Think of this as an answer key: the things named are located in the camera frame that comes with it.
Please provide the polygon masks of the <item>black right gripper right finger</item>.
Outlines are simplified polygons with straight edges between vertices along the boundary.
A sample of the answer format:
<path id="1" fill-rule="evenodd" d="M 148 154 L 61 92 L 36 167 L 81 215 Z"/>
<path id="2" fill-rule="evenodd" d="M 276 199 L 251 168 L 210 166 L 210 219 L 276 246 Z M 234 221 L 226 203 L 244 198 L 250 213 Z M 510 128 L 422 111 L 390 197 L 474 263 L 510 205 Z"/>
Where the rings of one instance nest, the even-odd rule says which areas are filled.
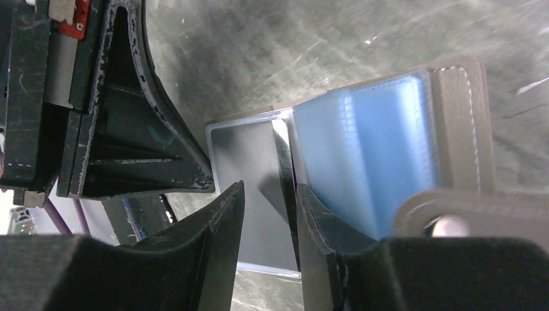
<path id="1" fill-rule="evenodd" d="M 375 240 L 299 184 L 306 310 L 547 310 L 548 197 L 434 189 Z"/>

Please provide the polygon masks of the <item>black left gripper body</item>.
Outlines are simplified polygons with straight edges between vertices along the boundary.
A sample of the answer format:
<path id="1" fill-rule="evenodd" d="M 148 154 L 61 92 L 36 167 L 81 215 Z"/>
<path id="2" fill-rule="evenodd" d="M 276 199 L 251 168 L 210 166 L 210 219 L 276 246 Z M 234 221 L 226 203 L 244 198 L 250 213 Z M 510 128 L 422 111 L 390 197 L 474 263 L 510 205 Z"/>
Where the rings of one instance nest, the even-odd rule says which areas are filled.
<path id="1" fill-rule="evenodd" d="M 41 207 L 53 187 L 67 198 L 101 200 L 94 183 L 84 189 L 84 144 L 91 131 L 93 59 L 103 18 L 101 1 L 77 1 L 74 20 L 85 38 L 68 59 L 70 40 L 52 24 L 49 2 L 1 3 L 1 29 L 7 32 L 6 69 L 1 87 L 1 128 L 5 151 L 1 188 L 14 191 L 14 203 Z"/>

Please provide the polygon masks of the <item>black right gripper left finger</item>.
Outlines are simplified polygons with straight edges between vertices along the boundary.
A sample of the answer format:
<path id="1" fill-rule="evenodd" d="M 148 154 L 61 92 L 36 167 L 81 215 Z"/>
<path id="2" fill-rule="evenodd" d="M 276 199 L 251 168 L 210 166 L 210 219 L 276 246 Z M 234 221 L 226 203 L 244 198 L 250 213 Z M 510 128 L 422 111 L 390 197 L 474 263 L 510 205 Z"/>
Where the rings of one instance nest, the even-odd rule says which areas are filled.
<path id="1" fill-rule="evenodd" d="M 229 310 L 245 211 L 238 181 L 134 245 L 1 237 L 2 310 Z"/>

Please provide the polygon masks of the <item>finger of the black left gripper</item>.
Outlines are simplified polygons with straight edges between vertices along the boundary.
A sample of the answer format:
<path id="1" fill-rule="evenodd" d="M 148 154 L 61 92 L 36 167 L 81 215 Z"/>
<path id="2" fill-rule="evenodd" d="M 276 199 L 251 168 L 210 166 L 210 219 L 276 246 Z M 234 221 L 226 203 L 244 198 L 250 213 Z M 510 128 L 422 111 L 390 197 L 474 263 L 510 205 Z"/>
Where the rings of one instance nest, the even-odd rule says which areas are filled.
<path id="1" fill-rule="evenodd" d="M 144 1 L 82 1 L 58 195 L 212 192 L 210 161 L 155 73 Z"/>

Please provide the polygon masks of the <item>black VIP card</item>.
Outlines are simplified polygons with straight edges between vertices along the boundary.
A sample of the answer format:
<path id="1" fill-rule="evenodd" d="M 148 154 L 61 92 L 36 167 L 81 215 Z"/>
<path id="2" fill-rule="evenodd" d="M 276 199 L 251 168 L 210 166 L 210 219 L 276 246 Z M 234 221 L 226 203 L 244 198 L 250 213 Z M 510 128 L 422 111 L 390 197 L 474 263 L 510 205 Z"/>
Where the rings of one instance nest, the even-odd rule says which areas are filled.
<path id="1" fill-rule="evenodd" d="M 246 270 L 298 270 L 276 149 L 283 141 L 272 121 L 210 131 L 210 158 L 217 190 L 225 190 L 237 181 L 244 184 L 245 212 L 238 262 Z"/>

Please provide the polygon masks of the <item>grey leather card holder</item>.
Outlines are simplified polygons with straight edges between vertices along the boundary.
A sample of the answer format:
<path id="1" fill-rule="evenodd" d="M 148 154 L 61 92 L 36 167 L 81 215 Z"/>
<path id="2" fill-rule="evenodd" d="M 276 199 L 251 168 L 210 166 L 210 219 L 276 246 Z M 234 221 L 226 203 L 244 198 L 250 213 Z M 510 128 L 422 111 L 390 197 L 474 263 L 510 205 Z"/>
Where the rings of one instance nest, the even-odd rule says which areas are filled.
<path id="1" fill-rule="evenodd" d="M 212 128 L 262 121 L 284 140 L 276 149 L 298 270 L 248 271 L 300 276 L 299 183 L 376 240 L 394 235 L 399 208 L 419 192 L 497 190 L 486 70 L 472 56 L 214 119 L 206 127 L 209 155 Z"/>

